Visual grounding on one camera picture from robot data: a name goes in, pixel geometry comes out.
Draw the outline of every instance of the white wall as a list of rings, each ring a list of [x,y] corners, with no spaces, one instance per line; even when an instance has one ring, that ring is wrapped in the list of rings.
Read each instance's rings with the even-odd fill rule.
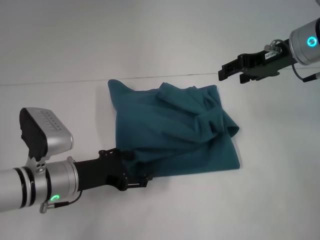
[[[110,78],[136,90],[217,85],[240,126],[241,169],[91,189],[44,215],[38,206],[0,213],[1,240],[319,239],[320,82],[302,83],[291,70],[244,85],[216,74],[316,19],[313,1],[17,2],[0,3],[0,169],[25,164],[26,106],[53,110],[74,136],[74,148],[53,161],[113,148]],[[184,76],[156,77],[166,75]]]

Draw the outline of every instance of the crumpled cloth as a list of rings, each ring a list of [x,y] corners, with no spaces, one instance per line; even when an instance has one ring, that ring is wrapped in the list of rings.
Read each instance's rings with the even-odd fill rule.
[[[240,167],[233,137],[237,124],[222,109],[215,85],[135,91],[118,80],[108,87],[116,114],[116,147],[133,151],[123,160],[134,176],[154,177]]]

